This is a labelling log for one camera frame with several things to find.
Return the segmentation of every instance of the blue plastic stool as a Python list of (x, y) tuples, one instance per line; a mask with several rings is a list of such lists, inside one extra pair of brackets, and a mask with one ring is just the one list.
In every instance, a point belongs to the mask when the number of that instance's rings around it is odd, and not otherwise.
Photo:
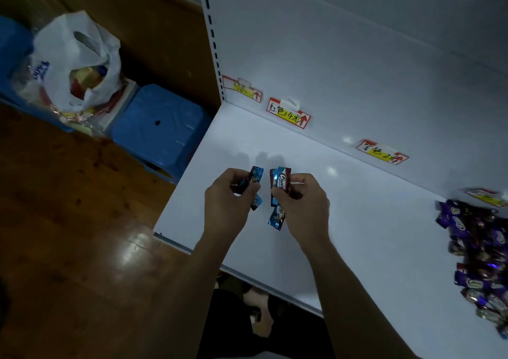
[(63, 131), (72, 132), (73, 128), (62, 124), (52, 112), (27, 104), (12, 89), (10, 77), (31, 50), (31, 33), (12, 19), (0, 16), (0, 100)]
[(151, 84), (113, 122), (111, 135), (147, 171), (176, 184), (210, 123), (200, 106)]

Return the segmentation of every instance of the price tag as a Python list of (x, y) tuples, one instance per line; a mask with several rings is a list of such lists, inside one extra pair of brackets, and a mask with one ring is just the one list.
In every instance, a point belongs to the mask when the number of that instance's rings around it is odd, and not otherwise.
[(232, 89), (237, 91), (238, 93), (242, 93), (243, 95), (257, 101), (258, 103), (261, 102), (261, 98), (263, 97), (263, 93), (261, 93), (259, 90), (252, 88), (251, 84), (249, 82), (246, 82), (245, 80), (240, 81), (230, 78), (228, 76), (223, 76), (223, 86), (226, 89)]
[(406, 156), (405, 154), (396, 152), (387, 146), (374, 143), (371, 140), (363, 140), (356, 149), (392, 165), (398, 165), (409, 158), (409, 156)]
[(477, 199), (479, 199), (483, 202), (493, 205), (494, 207), (498, 207), (498, 208), (508, 207), (507, 201), (499, 199), (494, 196), (498, 192), (493, 192), (488, 189), (479, 188), (479, 189), (467, 190), (466, 193), (468, 195), (476, 197)]
[(312, 117), (311, 115), (302, 112), (301, 110), (294, 111), (287, 107), (281, 106), (280, 100), (274, 99), (273, 97), (270, 97), (270, 101), (268, 101), (266, 111), (290, 122), (291, 124), (296, 125), (301, 129), (305, 129), (307, 123)]

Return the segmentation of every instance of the red arrow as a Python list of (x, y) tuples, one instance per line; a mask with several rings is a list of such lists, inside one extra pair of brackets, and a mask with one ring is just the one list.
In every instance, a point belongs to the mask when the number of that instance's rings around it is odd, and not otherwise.
[(298, 123), (298, 125), (304, 126), (306, 121), (308, 121), (307, 116), (303, 115), (302, 117), (300, 117), (300, 122)]

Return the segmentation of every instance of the white plastic hook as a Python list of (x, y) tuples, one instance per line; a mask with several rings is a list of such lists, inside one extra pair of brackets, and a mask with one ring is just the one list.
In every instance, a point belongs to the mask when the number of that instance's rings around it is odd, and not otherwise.
[(239, 78), (238, 79), (238, 83), (240, 85), (243, 85), (244, 87), (247, 87), (247, 88), (250, 88), (251, 87), (251, 83), (247, 80), (244, 80), (243, 78)]
[(297, 99), (293, 99), (292, 97), (281, 99), (280, 104), (286, 105), (287, 107), (289, 107), (291, 110), (294, 111), (299, 111), (301, 106), (300, 101), (298, 101)]

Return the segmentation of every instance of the price tag holder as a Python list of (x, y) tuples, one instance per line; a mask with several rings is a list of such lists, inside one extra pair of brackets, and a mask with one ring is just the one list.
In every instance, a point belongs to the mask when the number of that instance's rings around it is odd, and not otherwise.
[(409, 156), (403, 153), (397, 152), (385, 145), (379, 145), (371, 140), (362, 140), (362, 143), (356, 149), (392, 165), (398, 165), (409, 158)]
[(502, 200), (495, 195), (497, 195), (499, 192), (494, 192), (485, 188), (477, 188), (477, 189), (470, 189), (466, 190), (466, 193), (470, 196), (476, 197), (478, 200), (481, 200), (483, 202), (486, 202), (487, 204), (493, 205), (497, 208), (507, 208), (508, 202), (505, 200)]
[(257, 101), (258, 103), (260, 103), (261, 99), (263, 98), (263, 93), (257, 89), (252, 88), (251, 83), (246, 80), (235, 80), (231, 77), (223, 76), (223, 87), (226, 89), (232, 89), (238, 93), (242, 93), (254, 101)]
[(293, 125), (296, 125), (301, 129), (305, 129), (312, 117), (311, 115), (302, 112), (301, 110), (295, 111), (289, 109), (286, 106), (281, 106), (280, 100), (273, 97), (270, 97), (266, 111), (286, 120), (287, 122), (290, 122)]

